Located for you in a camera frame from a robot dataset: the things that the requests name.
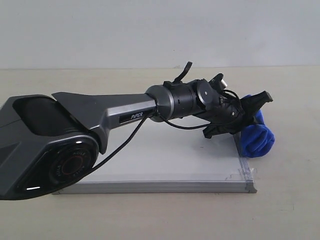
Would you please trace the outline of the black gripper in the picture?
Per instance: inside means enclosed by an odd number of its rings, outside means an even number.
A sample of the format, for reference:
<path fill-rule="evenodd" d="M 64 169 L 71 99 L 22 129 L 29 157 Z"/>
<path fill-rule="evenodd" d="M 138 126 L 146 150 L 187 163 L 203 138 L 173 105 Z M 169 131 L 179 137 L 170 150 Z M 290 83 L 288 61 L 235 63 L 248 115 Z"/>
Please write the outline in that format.
<path fill-rule="evenodd" d="M 247 127 L 260 124 L 260 112 L 264 104 L 271 103 L 272 96 L 267 91 L 241 99 L 232 96 L 219 96 L 211 109 L 197 114 L 197 117 L 209 121 L 202 132 L 206 139 L 222 134 L 234 135 Z"/>

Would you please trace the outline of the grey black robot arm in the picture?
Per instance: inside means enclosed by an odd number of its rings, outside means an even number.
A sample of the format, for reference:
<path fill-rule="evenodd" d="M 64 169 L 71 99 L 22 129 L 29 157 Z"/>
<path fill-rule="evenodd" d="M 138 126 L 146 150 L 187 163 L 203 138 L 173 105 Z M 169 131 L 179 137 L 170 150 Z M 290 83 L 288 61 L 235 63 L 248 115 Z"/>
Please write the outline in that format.
<path fill-rule="evenodd" d="M 201 128 L 209 139 L 257 124 L 257 112 L 272 101 L 267 91 L 238 97 L 221 74 L 165 81 L 145 93 L 9 97 L 0 108 L 0 198 L 33 199 L 77 183 L 100 167 L 112 129 L 194 116 L 206 121 Z"/>

